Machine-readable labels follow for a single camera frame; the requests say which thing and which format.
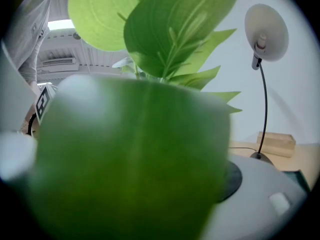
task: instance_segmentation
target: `black cable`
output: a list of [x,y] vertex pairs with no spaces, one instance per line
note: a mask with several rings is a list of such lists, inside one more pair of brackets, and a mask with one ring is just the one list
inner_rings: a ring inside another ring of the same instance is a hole
[[264,125],[263,125],[263,132],[262,132],[262,138],[260,142],[260,147],[258,150],[258,155],[261,152],[262,145],[264,143],[265,135],[266,135],[266,128],[267,128],[267,117],[268,117],[268,97],[267,97],[267,86],[266,86],[266,79],[265,79],[265,74],[261,66],[261,61],[258,62],[260,71],[261,71],[261,76],[262,76],[262,81],[263,81],[263,88],[264,88]]
[[236,147],[236,146],[231,146],[229,147],[229,149],[247,149],[247,150],[254,150],[255,152],[257,152],[254,148],[251,148],[251,147]]
[[34,113],[30,120],[29,120],[29,125],[28,125],[28,135],[32,136],[31,132],[32,132],[32,124],[34,123],[34,120],[37,118],[37,115]]

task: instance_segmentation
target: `table surface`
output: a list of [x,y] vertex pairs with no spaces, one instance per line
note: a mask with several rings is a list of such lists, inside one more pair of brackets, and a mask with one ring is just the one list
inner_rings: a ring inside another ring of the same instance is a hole
[[[250,157],[255,151],[242,148],[256,149],[256,144],[249,142],[231,141],[229,146],[239,147],[231,148],[229,152],[243,157]],[[320,172],[320,144],[296,145],[292,157],[284,157],[265,152],[264,154],[279,171],[301,170],[310,189],[316,184]]]

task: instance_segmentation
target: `ceiling light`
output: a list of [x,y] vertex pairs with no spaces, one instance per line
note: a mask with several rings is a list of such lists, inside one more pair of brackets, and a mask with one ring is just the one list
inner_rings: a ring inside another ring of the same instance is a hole
[[52,85],[52,82],[43,82],[43,83],[38,83],[37,86],[44,86],[46,84]]
[[71,19],[56,20],[48,22],[48,27],[50,31],[52,30],[64,30],[64,29],[74,29],[75,25]]

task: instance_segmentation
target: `artificial plant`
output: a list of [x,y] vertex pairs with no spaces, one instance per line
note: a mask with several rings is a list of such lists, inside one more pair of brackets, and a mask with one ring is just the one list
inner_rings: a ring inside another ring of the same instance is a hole
[[212,30],[235,1],[69,0],[82,38],[101,49],[125,43],[146,77],[59,85],[24,191],[53,238],[200,237],[225,182],[230,110],[195,90],[219,67],[197,71],[232,33]]
[[[70,0],[79,34],[105,51],[127,49],[153,80],[202,90],[220,69],[197,73],[215,48],[236,29],[212,31],[234,0]],[[229,102],[239,91],[207,92]],[[230,113],[242,111],[231,106]]]

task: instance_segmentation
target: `person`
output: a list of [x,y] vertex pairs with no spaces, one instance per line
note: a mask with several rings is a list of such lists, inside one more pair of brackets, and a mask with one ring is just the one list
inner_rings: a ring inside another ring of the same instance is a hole
[[23,0],[2,39],[16,70],[36,94],[36,100],[25,116],[27,122],[35,113],[35,103],[40,96],[37,86],[37,57],[43,40],[50,32],[50,3],[51,0]]

